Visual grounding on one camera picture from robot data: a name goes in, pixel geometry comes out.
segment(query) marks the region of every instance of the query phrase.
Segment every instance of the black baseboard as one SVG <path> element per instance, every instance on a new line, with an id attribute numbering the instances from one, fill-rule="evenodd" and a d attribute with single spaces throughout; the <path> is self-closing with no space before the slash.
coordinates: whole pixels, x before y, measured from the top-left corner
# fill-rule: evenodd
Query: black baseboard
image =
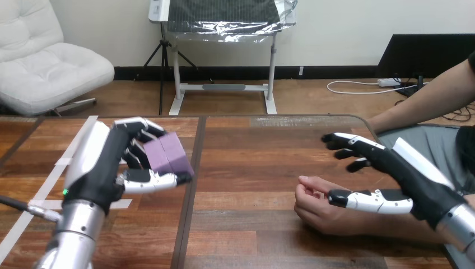
<path id="1" fill-rule="evenodd" d="M 114 80 L 160 80 L 159 66 L 150 67 L 114 67 Z M 317 80 L 342 78 L 374 78 L 377 66 L 305 66 L 299 76 L 299 66 L 278 66 L 274 78 L 277 80 Z M 267 80 L 269 67 L 180 67 L 182 81 L 208 80 Z M 172 81 L 173 68 L 165 72 L 165 80 Z"/>

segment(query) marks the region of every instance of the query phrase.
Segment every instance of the purple foam block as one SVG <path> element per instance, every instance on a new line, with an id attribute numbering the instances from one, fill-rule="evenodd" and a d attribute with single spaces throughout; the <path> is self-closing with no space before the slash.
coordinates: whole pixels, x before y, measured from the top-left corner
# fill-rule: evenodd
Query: purple foam block
<path id="1" fill-rule="evenodd" d="M 160 140 L 152 140 L 143 144 L 143 148 L 145 149 L 145 153 L 148 157 L 148 162 L 150 163 L 150 167 L 154 172 L 162 174 L 173 173 L 173 170 L 168 162 L 168 158 L 166 157 L 165 150 L 162 147 L 162 143 Z"/>
<path id="2" fill-rule="evenodd" d="M 159 174 L 189 172 L 194 175 L 176 133 L 168 133 L 143 145 L 153 171 Z"/>
<path id="3" fill-rule="evenodd" d="M 173 172 L 189 172 L 193 176 L 193 168 L 188 161 L 187 154 L 185 153 L 176 133 L 168 133 L 161 136 L 159 140 L 162 143 Z"/>

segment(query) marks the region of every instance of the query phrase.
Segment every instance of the white wall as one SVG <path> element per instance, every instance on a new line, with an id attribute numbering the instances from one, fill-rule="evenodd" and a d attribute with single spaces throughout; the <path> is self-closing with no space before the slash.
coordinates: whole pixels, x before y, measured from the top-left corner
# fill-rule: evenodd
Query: white wall
<path id="1" fill-rule="evenodd" d="M 143 65 L 160 40 L 159 26 L 148 21 L 149 0 L 51 2 L 66 42 L 92 49 L 115 66 Z M 392 34 L 475 33 L 474 11 L 474 0 L 299 0 L 297 25 L 277 35 L 277 65 L 377 65 Z M 179 46 L 198 66 L 269 61 L 269 41 Z"/>

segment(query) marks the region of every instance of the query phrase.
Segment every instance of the chair leg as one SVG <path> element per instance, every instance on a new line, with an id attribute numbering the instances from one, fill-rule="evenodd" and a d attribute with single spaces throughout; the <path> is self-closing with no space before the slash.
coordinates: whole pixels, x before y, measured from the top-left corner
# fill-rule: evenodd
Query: chair leg
<path id="1" fill-rule="evenodd" d="M 96 103 L 97 103 L 97 100 L 95 98 L 91 98 L 91 99 L 76 101 L 76 102 L 69 103 L 67 105 L 59 106 L 55 108 L 53 111 L 57 113 L 58 115 L 60 115 L 62 112 L 65 112 L 74 108 L 79 108 L 84 105 L 96 104 Z"/>

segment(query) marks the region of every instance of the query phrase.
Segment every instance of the robotic hand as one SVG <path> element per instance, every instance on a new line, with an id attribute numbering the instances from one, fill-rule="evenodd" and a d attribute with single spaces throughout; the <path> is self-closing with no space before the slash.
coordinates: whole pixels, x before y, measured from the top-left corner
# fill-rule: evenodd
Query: robotic hand
<path id="1" fill-rule="evenodd" d="M 34 268 L 92 268 L 91 257 L 112 202 L 124 193 L 160 191 L 192 180 L 188 172 L 159 175 L 150 169 L 139 142 L 165 133 L 162 127 L 140 117 L 117 120 L 111 129 L 96 122 L 89 129 L 66 173 L 63 211 L 51 218 L 57 222 L 53 237 Z M 117 176 L 121 159 L 130 169 Z"/>
<path id="2" fill-rule="evenodd" d="M 401 190 L 351 192 L 331 190 L 330 204 L 380 214 L 411 213 L 427 223 L 449 243 L 475 261 L 475 211 L 455 191 L 454 185 L 402 138 L 392 149 L 354 134 L 332 133 L 322 137 L 337 159 L 360 157 L 347 170 L 366 166 L 389 174 Z"/>

